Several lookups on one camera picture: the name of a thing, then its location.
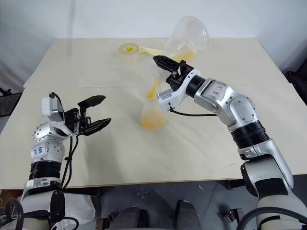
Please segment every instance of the floor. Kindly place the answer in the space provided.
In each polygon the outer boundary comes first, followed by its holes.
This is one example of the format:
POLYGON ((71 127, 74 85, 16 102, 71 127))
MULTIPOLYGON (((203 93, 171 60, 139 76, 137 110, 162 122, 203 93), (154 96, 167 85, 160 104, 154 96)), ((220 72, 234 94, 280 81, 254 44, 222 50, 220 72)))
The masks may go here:
MULTIPOLYGON (((245 187, 227 190, 223 182, 185 182, 166 184, 140 184, 102 187, 100 217, 114 211, 138 206, 150 215, 150 227, 174 229, 177 201, 189 200, 199 213, 204 230, 235 230, 236 222, 222 221, 219 213, 229 208, 242 208, 247 213, 257 206, 257 197, 245 187)), ((307 175, 295 176, 294 193, 307 205, 307 175)), ((79 230, 94 230, 95 221, 81 225, 79 230)), ((256 229, 252 220, 247 230, 256 229)))

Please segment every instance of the white wall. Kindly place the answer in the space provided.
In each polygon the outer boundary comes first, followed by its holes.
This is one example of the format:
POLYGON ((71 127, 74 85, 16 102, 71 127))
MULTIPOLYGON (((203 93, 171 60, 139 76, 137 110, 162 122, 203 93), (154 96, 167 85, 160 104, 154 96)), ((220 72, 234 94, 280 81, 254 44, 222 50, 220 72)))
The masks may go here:
POLYGON ((53 38, 168 37, 186 15, 211 37, 257 36, 281 70, 296 69, 306 9, 307 0, 0 0, 1 84, 22 88, 53 38))

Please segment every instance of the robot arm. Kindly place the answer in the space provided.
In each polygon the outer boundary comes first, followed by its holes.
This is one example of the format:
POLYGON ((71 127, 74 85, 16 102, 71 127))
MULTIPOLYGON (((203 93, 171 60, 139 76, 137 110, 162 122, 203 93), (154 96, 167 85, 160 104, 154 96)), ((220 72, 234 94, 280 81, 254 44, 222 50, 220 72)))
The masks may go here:
MULTIPOLYGON (((241 166, 242 176, 247 190, 259 197, 258 207, 280 207, 306 216, 307 208, 291 191, 291 171, 259 121, 251 99, 223 82, 202 78, 183 60, 177 63, 165 56, 153 59, 171 72, 166 79, 171 89, 158 94, 161 109, 172 111, 190 96, 196 104, 216 114, 227 125, 241 159, 246 161, 241 166)), ((262 230, 302 229, 297 219, 275 213, 258 215, 257 224, 262 230)))
POLYGON ((48 121, 37 126, 32 133, 31 171, 20 200, 21 210, 17 210, 23 212, 19 215, 22 218, 12 220, 9 216, 7 219, 11 222, 4 226, 4 230, 47 230, 65 217, 63 182, 60 179, 65 155, 63 141, 68 137, 89 136, 110 123, 111 118, 92 123, 86 115, 87 108, 100 104, 105 98, 100 95, 90 97, 78 103, 80 110, 74 108, 67 112, 55 93, 43 98, 43 116, 48 121))

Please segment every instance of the tape roll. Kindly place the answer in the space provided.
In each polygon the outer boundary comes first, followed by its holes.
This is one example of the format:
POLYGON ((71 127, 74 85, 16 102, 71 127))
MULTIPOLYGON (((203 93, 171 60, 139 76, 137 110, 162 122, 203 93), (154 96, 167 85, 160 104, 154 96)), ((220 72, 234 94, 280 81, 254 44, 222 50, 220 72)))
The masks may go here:
POLYGON ((134 43, 125 43, 119 47, 120 58, 128 63, 136 63, 140 60, 140 47, 134 43))

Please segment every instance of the table surface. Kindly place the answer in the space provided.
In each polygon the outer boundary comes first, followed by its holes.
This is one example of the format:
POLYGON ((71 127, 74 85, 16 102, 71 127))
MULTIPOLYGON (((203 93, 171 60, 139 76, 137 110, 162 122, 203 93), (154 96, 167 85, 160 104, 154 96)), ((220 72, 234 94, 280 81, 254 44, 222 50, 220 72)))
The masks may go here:
MULTIPOLYGON (((55 39, 24 87, 139 87, 145 77, 155 77, 156 66, 148 54, 136 64, 123 62, 118 48, 129 42, 163 49, 166 39, 55 39)), ((287 83, 257 38, 211 38, 208 49, 189 64, 204 78, 229 85, 287 83)))
MULTIPOLYGON (((233 85, 233 89, 253 100, 292 173, 307 173, 307 107, 292 85, 233 85)), ((87 97, 105 95, 100 105, 88 109, 88 115, 92 121, 112 118, 98 133, 80 136, 70 187, 241 178, 243 161, 227 127, 217 117, 169 113, 161 129, 150 131, 139 123, 143 104, 137 87, 49 87, 25 89, 0 135, 0 189, 23 188, 27 181, 31 135, 46 121, 41 100, 49 91, 61 97, 65 111, 87 97)), ((180 111, 204 112, 191 98, 180 111)), ((69 140, 65 147, 68 150, 69 140)))

